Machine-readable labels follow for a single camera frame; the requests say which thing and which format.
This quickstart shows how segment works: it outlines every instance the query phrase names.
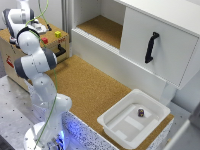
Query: cabinet door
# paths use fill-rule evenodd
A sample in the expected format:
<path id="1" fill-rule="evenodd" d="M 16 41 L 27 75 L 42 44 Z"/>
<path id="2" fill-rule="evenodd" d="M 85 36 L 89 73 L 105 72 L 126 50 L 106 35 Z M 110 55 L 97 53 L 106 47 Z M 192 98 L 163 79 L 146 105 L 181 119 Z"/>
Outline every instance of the cabinet door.
<path id="1" fill-rule="evenodd" d="M 145 56 L 153 32 L 159 37 L 154 40 L 153 60 L 146 64 Z M 120 54 L 179 86 L 197 41 L 198 38 L 191 34 L 127 8 Z"/>

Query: black handle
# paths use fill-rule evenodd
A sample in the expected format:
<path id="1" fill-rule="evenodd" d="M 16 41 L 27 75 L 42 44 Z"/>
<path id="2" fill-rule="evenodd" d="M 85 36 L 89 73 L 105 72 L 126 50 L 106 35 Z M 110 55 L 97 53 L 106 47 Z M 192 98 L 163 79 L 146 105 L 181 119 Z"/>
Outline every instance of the black handle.
<path id="1" fill-rule="evenodd" d="M 149 62 L 151 62 L 153 60 L 153 57 L 151 57 L 151 53 L 152 53 L 152 50 L 153 50 L 153 45 L 154 45 L 154 40 L 156 38 L 158 38 L 160 35 L 156 32 L 153 32 L 153 36 L 151 37 L 150 41 L 149 41 L 149 45 L 148 45 L 148 48 L 147 48 L 147 53 L 146 53 L 146 56 L 145 56 L 145 63 L 148 64 Z"/>
<path id="2" fill-rule="evenodd" d="M 58 49 L 59 49 L 60 51 L 57 52 L 57 53 L 55 53 L 56 57 L 59 57 L 60 55 L 66 53 L 66 50 L 65 50 L 63 47 L 61 47 L 60 44 L 58 45 Z"/>

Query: brown box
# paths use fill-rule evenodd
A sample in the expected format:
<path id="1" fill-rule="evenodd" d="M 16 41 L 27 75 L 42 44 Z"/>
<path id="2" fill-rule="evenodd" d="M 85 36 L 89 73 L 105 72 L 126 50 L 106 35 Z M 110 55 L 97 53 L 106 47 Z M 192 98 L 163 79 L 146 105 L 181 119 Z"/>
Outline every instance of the brown box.
<path id="1" fill-rule="evenodd" d="M 40 23 L 45 25 L 43 19 L 39 19 Z M 59 56 L 57 58 L 58 63 L 62 62 L 63 60 L 69 57 L 69 35 L 62 31 L 61 29 L 55 27 L 54 25 L 50 24 L 52 31 L 47 32 L 45 35 L 41 35 L 40 37 L 48 38 L 48 44 L 46 47 L 52 50 L 54 53 L 58 52 L 58 45 L 60 44 L 65 50 L 66 53 Z M 55 32 L 60 31 L 61 37 L 57 38 L 55 36 Z M 10 33 L 8 29 L 0 31 L 0 51 L 5 67 L 6 74 L 12 78 L 15 82 L 17 82 L 21 87 L 28 91 L 28 87 L 26 86 L 24 79 L 18 77 L 14 69 L 14 61 L 20 57 L 25 56 L 21 49 L 16 48 L 15 45 L 9 43 Z"/>

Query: brown work surface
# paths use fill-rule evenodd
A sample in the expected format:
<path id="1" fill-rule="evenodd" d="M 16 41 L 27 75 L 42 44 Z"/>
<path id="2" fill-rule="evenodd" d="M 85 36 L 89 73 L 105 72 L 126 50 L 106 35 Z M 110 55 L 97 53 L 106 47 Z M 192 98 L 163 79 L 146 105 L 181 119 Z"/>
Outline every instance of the brown work surface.
<path id="1" fill-rule="evenodd" d="M 43 25 L 46 26 L 46 23 L 45 23 L 45 21 L 44 21 L 42 18 L 38 18 L 38 20 L 39 20 L 39 22 L 40 22 L 41 24 L 43 24 Z M 58 27 L 56 27 L 56 26 L 54 26 L 54 25 L 52 25 L 52 24 L 50 24 L 50 26 L 51 26 L 51 28 L 52 28 L 52 31 L 48 31 L 46 34 L 40 35 L 41 38 L 43 38 L 43 37 L 48 38 L 48 44 L 49 44 L 49 43 L 52 44 L 53 42 L 56 42 L 56 41 L 58 40 L 58 38 L 55 36 L 55 32 L 56 32 L 56 31 L 60 31 L 60 32 L 61 32 L 61 37 L 60 37 L 60 38 L 62 38 L 62 37 L 64 37 L 64 36 L 69 36 L 68 33 L 62 31 L 62 30 L 59 29 Z M 8 34 L 8 29 L 1 30 L 1 31 L 0 31 L 0 37 L 9 43 L 9 42 L 10 42 L 10 41 L 9 41 L 9 39 L 10 39 L 10 34 Z"/>
<path id="2" fill-rule="evenodd" d="M 131 92 L 131 89 L 75 55 L 58 64 L 56 73 L 58 93 L 65 94 L 72 99 L 73 105 L 70 111 L 123 150 L 104 133 L 97 118 Z M 54 72 L 51 70 L 47 74 L 55 83 Z M 172 119 L 173 116 L 169 115 L 137 150 L 145 150 Z"/>
<path id="3" fill-rule="evenodd" d="M 120 49 L 123 26 L 103 16 L 89 20 L 78 28 Z"/>

